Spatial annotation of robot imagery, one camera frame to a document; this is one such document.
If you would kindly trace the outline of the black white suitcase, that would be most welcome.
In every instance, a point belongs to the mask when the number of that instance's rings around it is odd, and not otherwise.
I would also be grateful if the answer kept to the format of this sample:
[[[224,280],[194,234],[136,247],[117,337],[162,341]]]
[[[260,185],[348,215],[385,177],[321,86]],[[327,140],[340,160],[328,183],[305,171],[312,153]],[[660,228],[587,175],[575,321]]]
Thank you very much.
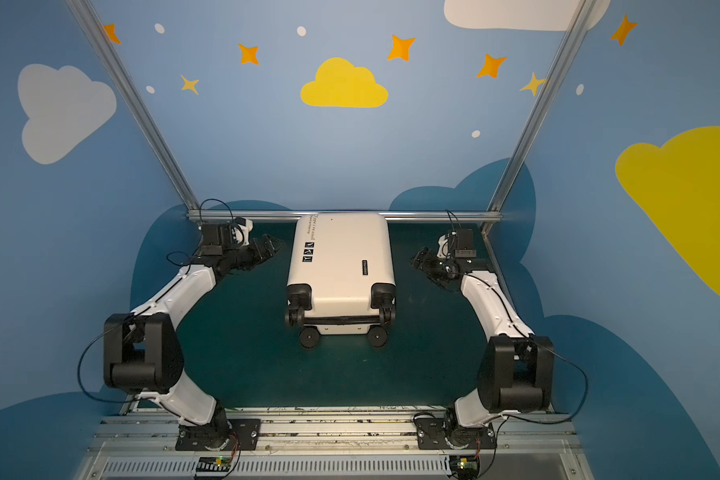
[[[396,282],[387,220],[376,212],[319,212],[295,227],[286,284],[285,323],[315,348],[330,335],[388,341]]]

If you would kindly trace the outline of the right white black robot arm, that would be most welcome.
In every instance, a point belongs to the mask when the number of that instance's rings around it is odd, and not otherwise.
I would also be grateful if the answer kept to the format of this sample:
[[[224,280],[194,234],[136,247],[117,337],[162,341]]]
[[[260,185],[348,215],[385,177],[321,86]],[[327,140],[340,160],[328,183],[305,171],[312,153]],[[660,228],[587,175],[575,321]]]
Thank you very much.
[[[474,232],[451,228],[435,250],[421,249],[412,265],[441,288],[457,283],[486,337],[475,389],[458,398],[446,415],[449,441],[459,445],[504,414],[549,407],[554,345],[535,335],[510,305],[497,275],[477,254]]]

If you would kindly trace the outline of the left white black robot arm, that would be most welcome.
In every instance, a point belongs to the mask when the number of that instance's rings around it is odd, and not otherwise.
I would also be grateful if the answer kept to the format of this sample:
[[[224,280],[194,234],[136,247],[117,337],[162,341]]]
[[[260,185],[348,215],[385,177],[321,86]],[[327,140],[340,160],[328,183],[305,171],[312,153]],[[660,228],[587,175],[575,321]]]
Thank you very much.
[[[178,420],[179,447],[224,451],[236,447],[225,408],[186,373],[177,329],[195,304],[232,271],[250,271],[278,252],[268,234],[253,237],[238,217],[200,227],[201,240],[176,275],[142,305],[111,315],[103,332],[103,379]]]

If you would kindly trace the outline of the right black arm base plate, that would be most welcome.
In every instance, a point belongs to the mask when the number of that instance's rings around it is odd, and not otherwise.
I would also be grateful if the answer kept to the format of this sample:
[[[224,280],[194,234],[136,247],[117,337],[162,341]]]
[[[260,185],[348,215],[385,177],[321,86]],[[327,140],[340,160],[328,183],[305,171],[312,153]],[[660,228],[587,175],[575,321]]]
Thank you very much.
[[[491,426],[467,428],[455,420],[419,416],[412,420],[420,450],[491,449],[497,444]]]

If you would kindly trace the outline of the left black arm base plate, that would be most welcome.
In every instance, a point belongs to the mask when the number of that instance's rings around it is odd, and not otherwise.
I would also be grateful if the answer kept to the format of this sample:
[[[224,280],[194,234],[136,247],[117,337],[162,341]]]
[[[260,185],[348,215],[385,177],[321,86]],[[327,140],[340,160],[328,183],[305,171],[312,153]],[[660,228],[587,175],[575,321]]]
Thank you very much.
[[[179,426],[176,451],[253,451],[257,447],[261,420],[227,419],[220,424]]]

